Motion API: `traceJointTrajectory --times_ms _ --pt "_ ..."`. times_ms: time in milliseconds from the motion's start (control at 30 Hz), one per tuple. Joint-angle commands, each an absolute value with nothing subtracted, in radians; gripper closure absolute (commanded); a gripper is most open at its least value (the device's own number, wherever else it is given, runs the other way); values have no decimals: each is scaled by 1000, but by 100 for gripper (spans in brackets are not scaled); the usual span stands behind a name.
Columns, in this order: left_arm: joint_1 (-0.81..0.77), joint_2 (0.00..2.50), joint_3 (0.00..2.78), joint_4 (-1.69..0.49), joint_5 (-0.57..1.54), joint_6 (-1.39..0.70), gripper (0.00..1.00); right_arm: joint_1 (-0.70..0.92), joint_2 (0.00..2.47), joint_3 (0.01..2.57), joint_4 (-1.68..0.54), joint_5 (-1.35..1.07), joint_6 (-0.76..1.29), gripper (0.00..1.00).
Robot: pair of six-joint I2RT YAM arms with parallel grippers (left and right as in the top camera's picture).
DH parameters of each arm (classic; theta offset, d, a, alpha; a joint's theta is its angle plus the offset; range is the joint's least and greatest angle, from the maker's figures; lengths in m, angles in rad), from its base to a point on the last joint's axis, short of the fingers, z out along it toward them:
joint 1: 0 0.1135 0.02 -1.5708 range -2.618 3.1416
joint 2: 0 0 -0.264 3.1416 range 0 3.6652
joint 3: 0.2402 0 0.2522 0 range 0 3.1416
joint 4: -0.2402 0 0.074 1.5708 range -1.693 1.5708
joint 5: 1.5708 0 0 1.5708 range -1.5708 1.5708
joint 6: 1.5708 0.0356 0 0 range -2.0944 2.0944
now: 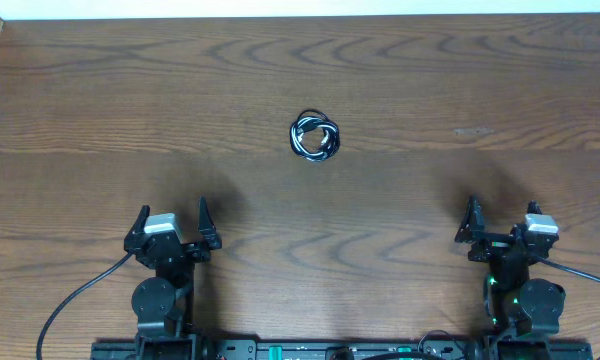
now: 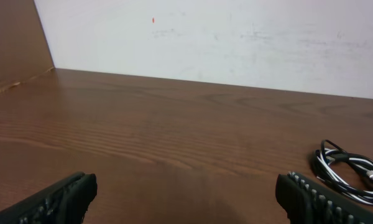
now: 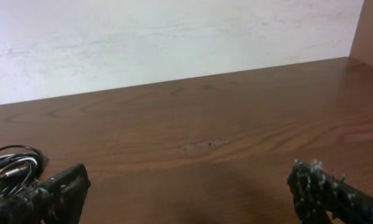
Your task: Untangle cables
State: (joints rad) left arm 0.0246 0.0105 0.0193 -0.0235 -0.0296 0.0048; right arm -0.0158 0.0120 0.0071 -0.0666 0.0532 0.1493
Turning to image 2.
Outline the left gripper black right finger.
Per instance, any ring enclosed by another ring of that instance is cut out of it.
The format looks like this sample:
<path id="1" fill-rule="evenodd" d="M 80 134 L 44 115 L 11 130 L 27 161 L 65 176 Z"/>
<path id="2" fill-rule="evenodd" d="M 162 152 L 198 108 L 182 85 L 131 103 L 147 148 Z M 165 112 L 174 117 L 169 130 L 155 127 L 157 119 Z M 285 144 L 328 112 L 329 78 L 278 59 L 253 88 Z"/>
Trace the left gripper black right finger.
<path id="1" fill-rule="evenodd" d="M 373 213 L 296 172 L 278 175 L 275 196 L 291 224 L 373 224 Z"/>

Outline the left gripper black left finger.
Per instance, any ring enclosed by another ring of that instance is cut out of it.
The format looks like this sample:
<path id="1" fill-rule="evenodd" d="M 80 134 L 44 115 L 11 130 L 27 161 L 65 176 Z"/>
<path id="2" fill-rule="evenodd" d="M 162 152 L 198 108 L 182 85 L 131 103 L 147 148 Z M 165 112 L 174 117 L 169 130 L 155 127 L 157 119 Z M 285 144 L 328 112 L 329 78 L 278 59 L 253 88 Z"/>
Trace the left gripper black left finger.
<path id="1" fill-rule="evenodd" d="M 97 190 L 94 174 L 76 172 L 0 211 L 0 223 L 82 223 Z"/>

